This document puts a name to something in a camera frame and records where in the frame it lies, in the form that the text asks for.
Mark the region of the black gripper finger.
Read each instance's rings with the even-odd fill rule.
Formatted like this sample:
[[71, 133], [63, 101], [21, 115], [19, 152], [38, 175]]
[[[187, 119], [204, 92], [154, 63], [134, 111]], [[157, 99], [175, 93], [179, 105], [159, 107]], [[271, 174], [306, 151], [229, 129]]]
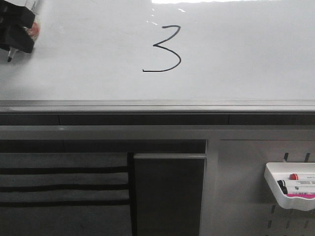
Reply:
[[19, 25], [31, 28], [35, 20], [35, 14], [25, 6], [17, 6], [14, 4], [0, 5], [0, 27], [8, 27], [10, 25]]
[[26, 30], [19, 25], [8, 25], [0, 29], [0, 48], [9, 51], [15, 48], [24, 53], [31, 53], [34, 41]]

